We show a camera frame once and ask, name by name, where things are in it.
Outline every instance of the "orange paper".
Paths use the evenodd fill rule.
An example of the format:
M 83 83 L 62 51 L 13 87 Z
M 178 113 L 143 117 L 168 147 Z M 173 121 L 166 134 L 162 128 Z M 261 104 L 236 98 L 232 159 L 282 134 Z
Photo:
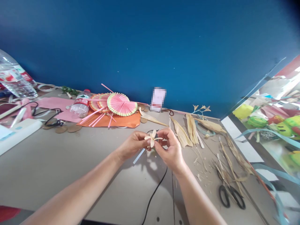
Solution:
M 93 112 L 94 112 L 93 110 L 89 110 L 88 115 L 92 114 Z M 102 115 L 102 114 L 95 113 L 90 118 L 85 120 L 82 124 L 78 123 L 77 125 L 83 126 L 83 127 L 88 127 L 91 124 L 91 122 L 93 122 L 95 119 L 97 119 L 100 115 Z M 132 114 L 132 115 L 126 116 L 126 117 L 114 114 L 113 118 L 116 120 L 116 122 L 114 122 L 112 120 L 112 122 L 110 124 L 111 127 L 119 126 L 119 127 L 135 128 L 138 125 L 140 125 L 141 114 L 136 113 L 136 114 Z M 108 127 L 109 121 L 110 121 L 110 116 L 105 115 L 94 127 Z

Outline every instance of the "power cord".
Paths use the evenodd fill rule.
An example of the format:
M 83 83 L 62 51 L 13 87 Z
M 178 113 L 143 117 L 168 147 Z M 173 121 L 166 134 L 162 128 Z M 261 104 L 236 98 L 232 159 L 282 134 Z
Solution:
M 56 114 L 54 114 L 54 116 L 52 116 L 50 119 L 48 119 L 46 122 L 45 122 L 45 126 L 48 126 L 48 127 L 53 127 L 53 126 L 62 126 L 64 123 L 61 122 L 60 120 L 58 120 L 56 123 L 54 124 L 49 124 L 47 125 L 47 123 L 52 120 L 56 115 L 60 114 L 62 112 L 62 110 L 60 108 L 53 108 L 53 109 L 48 109 L 48 110 L 45 110 L 45 111 L 42 111 L 42 112 L 39 112 L 39 113 L 36 113 L 36 110 L 37 110 L 37 107 L 38 107 L 38 103 L 37 102 L 29 102 L 25 105 L 23 105 L 21 108 L 23 108 L 24 106 L 28 105 L 28 104 L 31 104 L 31 103 L 36 103 L 36 106 L 32 106 L 34 107 L 34 110 L 33 110 L 33 113 L 32 113 L 32 116 L 38 116 L 42 113 L 45 113 L 47 111 L 50 111 L 50 110 L 58 110 L 58 112 Z
M 155 191 L 153 192 L 153 194 L 152 194 L 152 196 L 151 196 L 151 198 L 150 198 L 150 200 L 149 200 L 149 203 L 148 203 L 148 206 L 147 206 L 147 210 L 146 210 L 146 214 L 145 214 L 145 218 L 144 218 L 144 221 L 143 221 L 142 225 L 144 225 L 144 222 L 145 222 L 145 220 L 146 220 L 146 216 L 147 216 L 147 212 L 148 212 L 148 208 L 149 208 L 150 202 L 151 202 L 151 200 L 152 200 L 152 198 L 153 198 L 153 196 L 154 196 L 156 190 L 158 189 L 159 185 L 162 183 L 163 179 L 165 178 L 165 176 L 166 176 L 166 174 L 167 174 L 167 171 L 168 171 L 168 167 L 167 167 L 167 169 L 166 169 L 166 172 L 165 172 L 164 176 L 162 177 L 162 180 L 161 180 L 161 181 L 159 182 L 159 184 L 157 185 Z

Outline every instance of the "gray tabletop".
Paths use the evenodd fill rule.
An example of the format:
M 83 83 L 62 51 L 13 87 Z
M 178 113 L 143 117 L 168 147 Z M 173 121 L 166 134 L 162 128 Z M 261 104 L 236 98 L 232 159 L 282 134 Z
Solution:
M 58 97 L 60 90 L 54 90 L 43 97 Z M 168 124 L 169 114 L 148 112 L 159 121 Z M 183 114 L 175 113 L 174 118 L 185 125 Z M 0 204 L 27 210 L 37 210 L 46 201 L 66 186 L 86 174 L 109 153 L 115 150 L 134 130 L 147 132 L 164 126 L 148 121 L 137 128 L 83 127 L 78 133 L 57 134 L 54 129 L 40 129 L 0 156 Z M 190 147 L 182 150 L 183 157 L 196 175 L 203 178 L 199 184 L 219 210 L 228 224 L 264 224 L 249 198 L 245 196 L 246 210 L 232 203 L 229 209 L 221 205 L 218 187 L 221 181 L 212 166 L 212 152 L 220 152 L 218 137 L 204 140 L 201 151 L 209 172 L 204 171 L 199 158 Z M 242 174 L 234 156 L 225 146 L 234 169 Z M 141 224 L 148 201 L 162 179 L 166 165 L 153 153 L 142 155 L 135 166 L 128 160 L 120 168 L 107 188 L 99 197 L 86 219 L 112 224 Z M 254 176 L 243 182 L 255 203 L 270 224 L 275 221 L 276 209 L 271 198 Z M 149 207 L 145 224 L 188 224 L 180 187 L 168 169 L 166 177 L 155 193 Z

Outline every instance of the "black cable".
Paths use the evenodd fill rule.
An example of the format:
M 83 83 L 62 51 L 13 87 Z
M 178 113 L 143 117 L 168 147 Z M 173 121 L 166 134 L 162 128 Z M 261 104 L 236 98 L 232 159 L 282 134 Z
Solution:
M 150 202 L 151 202 L 151 200 L 152 200 L 152 198 L 153 198 L 153 196 L 154 196 L 156 190 L 158 189 L 159 185 L 162 183 L 163 179 L 165 178 L 165 175 L 162 177 L 162 180 L 161 180 L 161 181 L 159 182 L 159 184 L 157 185 L 155 191 L 153 192 L 153 194 L 152 194 L 152 196 L 151 196 L 151 198 L 150 198 L 150 200 L 149 200 L 149 203 L 148 203 L 148 206 L 147 206 L 147 210 L 146 210 L 146 214 L 145 214 L 145 218 L 144 218 L 144 221 L 143 221 L 142 225 L 144 225 L 144 222 L 145 222 L 145 220 L 146 220 L 146 216 L 147 216 L 147 212 L 148 212 L 148 208 L 149 208 Z
M 50 119 L 48 119 L 46 122 L 45 122 L 45 126 L 47 125 L 47 123 L 52 120 L 53 117 L 55 117 L 56 115 L 60 114 L 62 112 L 62 110 L 60 108 L 53 108 L 53 109 L 48 109 L 48 110 L 45 110 L 45 111 L 42 111 L 42 112 L 39 112 L 39 113 L 36 113 L 36 110 L 37 110 L 37 107 L 38 107 L 38 103 L 37 102 L 29 102 L 25 105 L 23 105 L 21 108 L 23 108 L 24 106 L 30 104 L 30 103 L 36 103 L 37 105 L 36 106 L 32 106 L 34 107 L 34 110 L 33 110 L 33 113 L 32 113 L 32 116 L 38 116 L 42 113 L 45 113 L 47 111 L 50 111 L 50 110 L 58 110 L 58 112 L 56 114 L 54 114 L 54 116 L 52 116 Z

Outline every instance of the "white power strip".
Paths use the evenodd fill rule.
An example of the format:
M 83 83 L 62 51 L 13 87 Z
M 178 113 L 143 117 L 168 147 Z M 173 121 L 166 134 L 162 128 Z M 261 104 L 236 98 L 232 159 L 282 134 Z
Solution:
M 26 119 L 10 128 L 12 133 L 0 139 L 0 155 L 36 132 L 41 126 L 41 121 Z

